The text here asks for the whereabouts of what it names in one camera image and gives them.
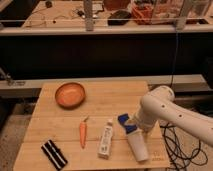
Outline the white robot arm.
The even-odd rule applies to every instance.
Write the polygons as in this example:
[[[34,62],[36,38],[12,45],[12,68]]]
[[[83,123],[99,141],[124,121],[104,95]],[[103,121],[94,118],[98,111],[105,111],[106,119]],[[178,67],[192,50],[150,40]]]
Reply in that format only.
[[[174,98],[174,91],[168,86],[147,92],[140,100],[139,110],[127,123],[150,132],[156,121],[162,119],[213,147],[213,118],[176,105]]]

